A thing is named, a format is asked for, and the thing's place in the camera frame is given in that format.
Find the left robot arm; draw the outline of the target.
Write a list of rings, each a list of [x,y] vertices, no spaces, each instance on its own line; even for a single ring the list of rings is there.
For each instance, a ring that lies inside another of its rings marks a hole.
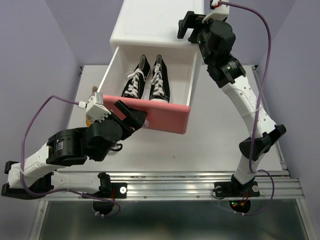
[[[1,195],[35,200],[55,192],[72,192],[85,198],[111,198],[113,186],[108,174],[71,175],[58,170],[83,165],[87,160],[103,161],[119,141],[143,127],[146,111],[131,108],[121,100],[114,105],[124,115],[123,119],[93,97],[87,102],[80,101],[78,107],[86,110],[90,125],[59,131],[28,158],[8,161],[4,171],[8,179]]]

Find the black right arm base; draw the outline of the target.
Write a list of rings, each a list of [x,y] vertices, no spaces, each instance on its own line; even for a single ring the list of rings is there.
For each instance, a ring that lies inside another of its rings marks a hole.
[[[258,198],[261,194],[256,181],[240,184],[232,177],[231,181],[215,182],[211,195],[217,200],[230,199],[229,206],[233,211],[247,214],[251,209],[250,198]]]

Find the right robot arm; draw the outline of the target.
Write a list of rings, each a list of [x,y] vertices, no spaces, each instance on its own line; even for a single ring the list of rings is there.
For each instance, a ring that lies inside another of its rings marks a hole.
[[[177,38],[192,29],[188,41],[197,44],[209,76],[228,96],[242,120],[249,137],[239,144],[241,158],[234,172],[230,189],[235,195],[248,190],[257,167],[270,148],[286,133],[284,125],[276,124],[253,92],[242,64],[231,55],[236,36],[224,19],[206,19],[203,14],[188,11],[178,22]]]

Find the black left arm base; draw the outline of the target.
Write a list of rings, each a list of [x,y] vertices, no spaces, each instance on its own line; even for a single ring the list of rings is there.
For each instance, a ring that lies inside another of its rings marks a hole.
[[[121,206],[116,199],[126,199],[128,184],[126,182],[113,182],[109,174],[101,172],[97,175],[98,191],[82,193],[83,198],[92,199],[92,209],[96,216],[101,218],[113,217],[121,211]]]

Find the black canvas sneaker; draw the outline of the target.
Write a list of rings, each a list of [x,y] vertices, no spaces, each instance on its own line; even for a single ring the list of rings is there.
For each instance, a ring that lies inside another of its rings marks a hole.
[[[134,69],[127,73],[127,83],[121,93],[123,98],[142,99],[147,78],[151,72],[151,66],[147,57],[140,56],[139,63]]]
[[[170,83],[168,78],[167,66],[163,57],[156,56],[152,67],[152,79],[149,92],[149,100],[154,102],[169,103],[171,99]]]

